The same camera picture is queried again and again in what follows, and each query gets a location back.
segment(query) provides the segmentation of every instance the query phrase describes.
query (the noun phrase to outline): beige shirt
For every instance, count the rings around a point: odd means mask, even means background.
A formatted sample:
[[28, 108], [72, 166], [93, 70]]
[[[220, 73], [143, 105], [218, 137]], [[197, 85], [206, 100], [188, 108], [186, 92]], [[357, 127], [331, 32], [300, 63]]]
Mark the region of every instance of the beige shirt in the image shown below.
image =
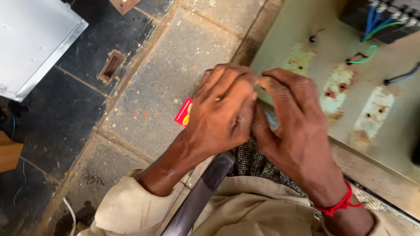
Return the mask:
[[[132, 177], [123, 177], [105, 195], [95, 221], [79, 236], [154, 235], [176, 198], [146, 191]], [[419, 235], [406, 220], [371, 211], [371, 236]], [[226, 177], [198, 217], [193, 236], [321, 236], [331, 235], [307, 199], [273, 181], [251, 176]]]

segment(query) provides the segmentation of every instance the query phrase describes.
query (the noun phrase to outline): black electrical box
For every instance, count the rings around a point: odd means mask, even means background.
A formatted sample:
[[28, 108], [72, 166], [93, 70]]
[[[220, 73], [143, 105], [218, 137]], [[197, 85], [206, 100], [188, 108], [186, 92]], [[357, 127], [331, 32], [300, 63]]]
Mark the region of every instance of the black electrical box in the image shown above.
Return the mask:
[[420, 30], [420, 0], [349, 0], [340, 20], [363, 32], [366, 30], [369, 12], [375, 8], [374, 18], [379, 14], [376, 26], [382, 23], [404, 22], [386, 27], [370, 39], [378, 39], [386, 44], [413, 34]]

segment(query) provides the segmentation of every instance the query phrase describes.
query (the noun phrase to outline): peeling paint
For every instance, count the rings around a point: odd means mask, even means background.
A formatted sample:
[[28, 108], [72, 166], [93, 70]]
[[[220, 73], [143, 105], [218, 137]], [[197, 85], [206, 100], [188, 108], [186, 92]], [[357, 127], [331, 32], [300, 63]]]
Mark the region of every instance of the peeling paint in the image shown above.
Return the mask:
[[383, 92], [383, 86], [375, 88], [354, 124], [350, 140], [353, 147], [366, 150], [370, 146], [394, 102], [394, 95]]
[[304, 48], [302, 44], [295, 43], [283, 68], [296, 74], [307, 76], [308, 67], [315, 56], [315, 52], [310, 47]]
[[320, 95], [322, 110], [330, 121], [344, 117], [341, 111], [347, 97], [347, 90], [354, 84], [357, 72], [345, 63], [336, 64], [330, 72]]

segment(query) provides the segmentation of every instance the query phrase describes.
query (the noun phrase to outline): red string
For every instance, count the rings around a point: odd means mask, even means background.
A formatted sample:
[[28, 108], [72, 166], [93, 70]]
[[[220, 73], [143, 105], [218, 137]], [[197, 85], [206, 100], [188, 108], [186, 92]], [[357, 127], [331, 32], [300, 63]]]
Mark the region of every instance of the red string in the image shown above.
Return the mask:
[[324, 213], [326, 215], [333, 216], [334, 212], [339, 210], [339, 209], [347, 209], [347, 207], [362, 207], [363, 203], [353, 205], [349, 202], [351, 197], [352, 197], [352, 194], [353, 194], [352, 187], [350, 186], [350, 183], [347, 180], [345, 180], [344, 182], [347, 185], [347, 193], [339, 203], [337, 203], [335, 206], [329, 207], [329, 208], [322, 208], [322, 207], [318, 207], [318, 206], [315, 206], [315, 208], [320, 210], [322, 213]]

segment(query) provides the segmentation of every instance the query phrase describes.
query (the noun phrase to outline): forearm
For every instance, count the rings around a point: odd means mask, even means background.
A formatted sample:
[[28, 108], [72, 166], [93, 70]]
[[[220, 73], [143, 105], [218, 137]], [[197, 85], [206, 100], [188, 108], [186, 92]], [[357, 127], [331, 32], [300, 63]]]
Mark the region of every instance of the forearm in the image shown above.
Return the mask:
[[[347, 193], [341, 169], [333, 163], [331, 167], [320, 174], [318, 180], [302, 184], [302, 190], [316, 206], [329, 208], [340, 202]], [[359, 204], [355, 196], [350, 203]], [[374, 224], [373, 216], [363, 207], [348, 207], [334, 212], [333, 216], [323, 215], [326, 228], [333, 235], [365, 236]]]
[[181, 132], [169, 148], [143, 173], [137, 182], [148, 192], [165, 197], [191, 169], [199, 164], [201, 154], [187, 146]]

